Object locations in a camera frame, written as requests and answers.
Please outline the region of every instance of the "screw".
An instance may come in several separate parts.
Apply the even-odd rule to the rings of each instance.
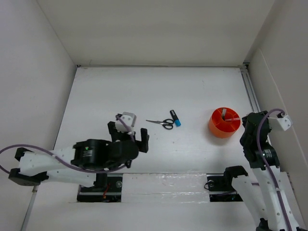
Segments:
[[[209,180],[208,181],[208,186],[212,188],[214,186],[214,181],[213,180]]]
[[[115,184],[116,184],[115,186],[117,188],[121,188],[122,187],[122,182],[121,181],[117,181]]]

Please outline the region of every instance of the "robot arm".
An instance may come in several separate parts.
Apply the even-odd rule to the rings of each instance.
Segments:
[[[280,177],[280,163],[275,149],[267,142],[268,133],[271,129],[287,130],[292,125],[289,116],[270,118],[261,127],[260,137],[257,137],[257,128],[267,112],[250,113],[243,118],[245,132],[240,139],[244,149],[244,155],[248,160],[254,175],[257,178],[259,187],[254,187],[249,176],[242,166],[226,168],[223,176],[212,182],[212,189],[225,188],[230,191],[236,190],[241,196],[256,224],[256,231],[304,231],[295,220],[288,204]],[[260,139],[262,153],[259,153],[257,139]],[[265,165],[262,156],[268,162]],[[273,172],[279,188],[269,169]],[[287,216],[291,229],[288,228],[285,216]]]
[[[51,151],[53,156],[44,152],[35,153],[26,148],[17,149],[15,158],[19,161],[19,166],[11,169],[9,179],[24,186],[60,181],[103,188],[106,186],[107,172],[124,166],[130,168],[139,151],[148,151],[147,129],[141,129],[141,141],[135,139],[133,127],[136,116],[123,113],[118,114],[117,118],[120,119],[108,123],[112,141],[90,139],[78,142],[73,147]],[[79,171],[63,165],[55,156],[75,169],[77,167]]]

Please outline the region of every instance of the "white enclosure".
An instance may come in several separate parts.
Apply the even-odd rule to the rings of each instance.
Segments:
[[[151,131],[150,151],[135,160],[131,172],[187,176],[188,172],[198,172],[196,182],[192,183],[199,186],[203,174],[209,171],[222,172],[226,165],[236,164],[248,168],[238,143],[243,128],[228,141],[217,141],[206,130],[206,120],[221,106],[234,107],[240,116],[257,110],[253,102],[256,96],[260,110],[280,107],[294,121],[292,129],[272,132],[270,139],[282,169],[289,173],[299,209],[308,225],[307,12],[306,0],[3,0],[0,2],[1,148],[28,143],[53,149],[56,140],[56,147],[64,147],[90,137],[109,139],[107,122],[114,119],[115,113],[131,111],[138,116],[138,126]],[[250,62],[251,82],[247,71],[242,70],[244,79],[238,73],[243,62]],[[82,67],[74,79],[77,65]],[[136,67],[115,67],[119,65],[220,67],[173,67],[157,73],[158,69],[152,67],[138,67],[138,72],[133,72]],[[91,66],[112,67],[104,67],[102,72],[103,69]],[[167,84],[162,73],[169,78]],[[83,87],[89,87],[90,93],[82,94]],[[177,94],[185,92],[180,95],[181,101],[168,97],[168,87]],[[120,93],[114,96],[117,91],[125,92],[141,106],[133,107],[127,98],[121,99]],[[144,121],[167,118],[172,106],[184,121],[181,132],[172,130],[173,136],[169,136],[161,126]],[[77,113],[79,107],[86,107],[91,113]],[[75,127],[78,121],[83,122]],[[214,156],[219,154],[224,157],[216,161]],[[177,159],[170,164],[179,155],[182,161]],[[0,164],[6,169],[17,167],[13,156],[14,150],[2,154]],[[138,181],[131,181],[131,174],[125,176],[127,182],[138,187]],[[19,231],[22,227],[28,231],[84,230],[89,227],[87,222],[97,229],[100,227],[99,222],[95,223],[98,218],[87,219],[83,214],[97,215],[102,212],[102,205],[73,203],[76,185],[42,185],[35,198],[36,189],[32,193],[32,188],[14,184],[3,172],[0,182],[0,230]],[[292,209],[301,222],[286,175],[284,183]],[[133,192],[133,188],[127,189],[127,195],[128,192]],[[196,192],[200,193],[197,201],[207,202],[207,193]],[[253,230],[252,219],[241,203],[182,205],[172,200],[172,205],[150,205],[152,210],[148,211],[146,204],[132,203],[142,197],[132,193],[131,203],[108,206],[123,217],[127,213],[140,213],[144,223],[131,224],[134,230],[143,230],[142,224],[146,223],[155,230],[168,227],[188,230],[191,226],[186,226],[186,216],[193,217],[195,230],[203,230],[207,220],[215,221],[207,226],[211,230],[221,231],[228,225],[229,230]],[[229,224],[214,220],[211,213],[200,216],[209,207],[222,214]],[[163,216],[169,216],[169,220],[160,224]],[[105,229],[124,229],[124,223],[118,223],[116,228],[108,224],[110,219],[101,220]],[[78,221],[80,226],[72,225]]]
[[[75,64],[241,65],[274,0],[38,0]]]

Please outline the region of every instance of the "white wall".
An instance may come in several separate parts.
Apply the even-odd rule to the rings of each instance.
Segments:
[[[76,64],[241,65],[274,0],[38,0]]]
[[[261,109],[283,108],[290,131],[270,138],[308,225],[308,1],[286,0],[249,66]]]
[[[52,149],[75,67],[35,0],[0,1],[0,147],[29,143]],[[14,150],[0,156],[17,167]],[[0,172],[0,230],[21,228],[32,187]]]

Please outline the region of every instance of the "white table surface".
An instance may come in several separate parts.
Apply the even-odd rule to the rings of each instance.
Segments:
[[[55,149],[77,141],[111,137],[107,123],[117,113],[137,115],[135,130],[148,129],[149,152],[133,160],[130,173],[223,172],[233,165],[249,166],[239,139],[213,137],[207,123],[219,107],[241,117],[251,112],[238,68],[105,67],[79,68],[70,93]],[[146,122],[171,118],[174,109],[182,125],[173,130]]]
[[[148,180],[148,175],[136,177],[133,182],[139,174],[125,174],[124,201],[113,204],[76,203],[77,185],[47,183],[39,187],[27,230],[255,230],[244,203],[209,203],[208,192],[202,188],[204,173],[222,173],[234,165],[251,172],[239,143],[242,127],[230,139],[215,138],[208,131],[211,114],[224,106],[240,117],[251,112],[238,68],[78,68],[55,148],[90,138],[110,140],[107,123],[117,113],[133,112],[137,115],[136,138],[140,139],[140,128],[148,129],[149,152],[140,153],[131,169],[122,172],[187,176],[194,172],[198,176],[193,184],[198,186],[193,191],[196,197],[174,199],[169,194],[162,198],[167,192],[164,187],[159,191],[154,183],[140,193],[140,200],[135,190],[125,190],[160,182],[157,174],[154,178],[150,174]],[[182,123],[179,128],[165,130],[145,121],[170,118],[171,109]],[[177,181],[171,193],[189,193],[187,179]]]

